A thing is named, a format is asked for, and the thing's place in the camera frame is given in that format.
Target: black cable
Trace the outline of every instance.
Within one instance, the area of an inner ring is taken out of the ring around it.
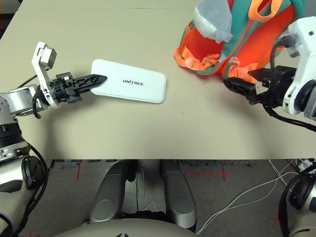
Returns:
[[[276,82],[275,57],[276,57],[277,48],[280,46],[282,46],[282,42],[281,41],[276,42],[275,45],[273,45],[271,54],[270,54],[270,68],[272,72],[270,87],[273,87]]]
[[[281,41],[276,42],[275,45],[273,46],[271,54],[270,54],[270,67],[271,67],[271,72],[272,72],[272,79],[271,79],[269,89],[273,88],[275,85],[275,82],[276,82],[275,56],[276,56],[277,48],[282,46],[282,45],[283,44]],[[282,117],[282,116],[278,115],[272,108],[270,108],[266,105],[263,105],[263,108],[270,116],[272,116],[272,117],[274,117],[282,122],[287,122],[287,123],[290,123],[292,125],[304,127],[304,128],[307,128],[311,131],[316,132],[316,126],[314,126],[314,125],[311,125],[309,123],[305,123],[305,122],[302,122],[299,120]]]
[[[311,130],[313,132],[316,132],[316,126],[314,125],[311,125],[309,123],[306,123],[306,122],[302,122],[302,121],[299,121],[299,120],[295,120],[295,119],[291,119],[291,118],[286,118],[286,117],[283,117],[281,115],[278,115],[272,108],[266,106],[266,105],[263,105],[263,108],[265,109],[265,111],[272,117],[282,121],[282,122],[287,122],[289,124],[292,124],[292,125],[296,125],[296,126],[300,126],[300,127],[304,127],[304,128],[307,128],[308,130]]]
[[[43,156],[38,152],[38,150],[36,150],[30,143],[29,143],[31,150],[37,155],[37,157],[40,159],[43,169],[44,169],[44,182],[43,185],[41,187],[41,190],[39,192],[39,195],[37,196],[37,198],[33,198],[31,199],[31,201],[28,204],[28,207],[24,213],[23,219],[21,221],[20,227],[18,228],[18,230],[15,232],[16,235],[18,235],[24,228],[25,225],[28,221],[28,217],[30,215],[30,213],[34,210],[34,208],[36,207],[36,205],[38,204],[38,202],[40,201],[40,199],[42,198],[44,191],[46,189],[47,183],[48,183],[48,168],[47,168],[47,164],[43,158]]]
[[[13,233],[13,225],[12,222],[9,220],[9,218],[7,218],[5,215],[0,213],[0,218],[3,219],[7,224],[8,224],[8,232],[9,233]]]
[[[291,162],[289,162],[288,159],[286,161],[293,167],[293,169],[295,169],[296,172],[298,172],[298,173],[301,172],[300,169],[298,167],[294,166]]]
[[[297,176],[295,176],[291,181],[286,185],[282,196],[280,198],[280,202],[278,205],[278,219],[280,222],[280,227],[282,230],[283,237],[288,237],[290,234],[290,230],[287,223],[287,207],[286,207],[286,196],[290,188],[306,173],[311,172],[316,169],[316,164],[311,165],[310,167],[304,169]]]
[[[21,87],[24,87],[27,83],[29,83],[30,81],[32,81],[33,79],[35,79],[35,78],[37,78],[37,77],[38,77],[37,75],[32,76],[30,79],[26,80],[26,81],[23,82],[21,85],[19,85],[19,86],[17,87],[17,89],[18,89],[18,88],[21,88]]]
[[[36,100],[39,99],[42,96],[42,91],[40,90],[40,86],[38,86],[36,93],[34,94],[32,98],[32,109],[33,109],[33,114],[37,119],[40,119],[41,116],[38,114],[38,109],[37,109],[37,102]]]

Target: white cable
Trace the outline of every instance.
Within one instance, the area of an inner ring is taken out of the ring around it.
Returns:
[[[275,173],[276,173],[276,175],[278,176],[278,177],[280,177],[280,173],[279,173],[279,171],[277,170],[277,168],[272,164],[272,161],[269,159],[268,160],[269,161],[269,163],[270,163],[270,165],[272,166],[272,168],[273,168],[273,170],[275,171]],[[284,185],[286,186],[286,182],[284,181],[284,179],[281,177],[281,181],[284,183]]]
[[[277,177],[277,178],[275,178],[275,179],[273,179],[273,180],[270,180],[270,181],[268,181],[268,182],[266,182],[266,183],[259,184],[259,185],[255,186],[255,187],[253,187],[253,188],[251,188],[251,189],[248,189],[248,190],[246,190],[245,192],[239,194],[239,195],[238,195],[230,204],[228,204],[224,209],[222,209],[222,210],[220,210],[220,211],[214,213],[210,218],[208,218],[207,221],[203,224],[203,226],[202,226],[202,227],[199,229],[199,231],[197,232],[197,235],[200,235],[201,232],[209,225],[209,223],[211,223],[211,221],[212,221],[216,216],[218,216],[219,214],[223,213],[224,211],[229,210],[229,208],[231,207],[231,205],[233,205],[233,203],[234,203],[236,200],[238,200],[241,196],[243,196],[244,194],[246,194],[246,193],[248,193],[248,192],[250,192],[250,191],[252,191],[252,190],[254,190],[254,189],[256,189],[256,188],[259,188],[259,187],[261,187],[261,186],[263,186],[263,185],[266,185],[266,184],[272,183],[272,182],[274,182],[274,181],[277,181],[277,180],[279,180],[280,178],[282,178],[283,176],[285,176],[285,175],[287,175],[287,174],[297,174],[297,173],[295,173],[295,172],[287,172],[287,173],[285,173],[285,174],[280,175],[280,177]],[[259,200],[256,200],[256,201],[253,201],[253,202],[250,202],[250,203],[244,203],[244,204],[240,204],[240,205],[237,205],[237,206],[233,206],[233,207],[231,207],[230,209],[236,208],[236,207],[238,207],[238,206],[243,206],[243,205],[255,203],[255,202],[260,201],[260,200],[262,200],[262,199],[264,199],[264,198],[266,198],[266,197],[263,197],[263,198],[261,198],[261,199],[259,199]]]
[[[158,209],[157,209],[157,207],[156,207],[156,205],[155,205],[155,203],[153,201],[148,203],[148,205],[143,208],[143,211],[145,211],[151,204],[154,205],[155,210],[158,212]]]
[[[291,160],[289,164],[287,164],[282,170],[280,173],[282,173],[294,160]],[[267,198],[274,190],[274,188],[276,187],[277,185],[277,180],[275,181],[275,183],[273,184],[271,190],[262,198],[258,199],[258,200],[255,200],[255,201],[251,201],[251,202],[247,202],[247,203],[244,203],[244,204],[240,204],[240,205],[236,205],[236,206],[233,206],[233,207],[230,207],[230,208],[227,208],[226,210],[222,210],[222,211],[219,211],[217,213],[215,213],[213,216],[213,218],[208,222],[207,225],[209,225],[216,217],[218,217],[220,214],[222,214],[223,212],[225,211],[228,211],[228,210],[231,210],[233,208],[236,208],[236,207],[240,207],[240,206],[246,206],[248,204],[253,204],[253,203],[256,203],[256,202],[259,202],[259,201],[262,201],[263,199]]]

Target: teal backpack strap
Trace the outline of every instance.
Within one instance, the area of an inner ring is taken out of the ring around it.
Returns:
[[[237,46],[244,29],[246,28],[249,18],[248,11],[250,8],[251,0],[235,0],[232,8],[232,29],[231,33],[233,38],[229,43],[224,44],[224,48],[219,59],[219,62],[214,67],[209,67],[204,71],[196,71],[198,74],[205,75],[212,73],[215,69],[217,69],[221,63],[227,58],[228,55],[231,54],[233,49]]]
[[[280,14],[285,9],[287,9],[291,4],[293,4],[294,9],[295,9],[295,17],[297,17],[297,18],[304,17],[304,15],[305,15],[305,0],[283,0],[283,2],[281,4],[281,7],[280,7],[280,9],[278,11],[278,14]],[[262,15],[268,15],[269,13],[270,13],[270,6],[269,7],[265,7],[262,10],[261,14]],[[248,32],[246,33],[245,37],[242,39],[241,44],[239,45],[239,47],[234,52],[234,56],[236,56],[240,52],[242,46],[247,42],[247,40],[249,39],[251,34],[263,24],[264,23],[261,23],[261,22],[253,22],[252,23],[252,25],[249,28]],[[229,64],[227,65],[227,67],[225,69],[225,78],[229,77],[229,70],[230,70],[230,67],[232,65],[232,62],[233,61],[230,60]]]

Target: red tape mark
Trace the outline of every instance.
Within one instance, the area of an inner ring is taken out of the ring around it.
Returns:
[[[225,175],[224,165],[222,165],[222,175],[223,175],[224,182],[226,182],[226,175]]]
[[[29,237],[33,237],[32,232],[29,232]]]
[[[275,219],[276,219],[276,227],[280,228],[280,221],[278,219],[278,213],[275,214]]]
[[[78,182],[78,180],[79,180],[80,171],[81,171],[81,163],[78,164],[77,179],[76,179],[77,182]]]

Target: orange strap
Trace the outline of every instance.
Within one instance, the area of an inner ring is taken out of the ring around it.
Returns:
[[[248,17],[250,20],[259,21],[259,22],[267,22],[272,19],[278,12],[281,7],[282,0],[272,0],[271,2],[271,13],[268,16],[261,16],[258,12],[258,8],[263,0],[252,0],[250,9],[248,12]]]
[[[212,54],[207,55],[203,58],[202,62],[200,62],[192,55],[187,47],[184,47],[182,52],[180,52],[180,48],[177,48],[173,55],[179,66],[190,68],[195,71],[204,71],[205,69],[212,67],[217,64],[219,59],[219,54]]]
[[[231,68],[229,70],[229,77],[241,78],[248,82],[256,82],[257,80],[248,74],[249,71],[255,70],[258,68],[258,63],[249,64],[243,68],[239,67],[240,61],[238,58],[233,60]]]

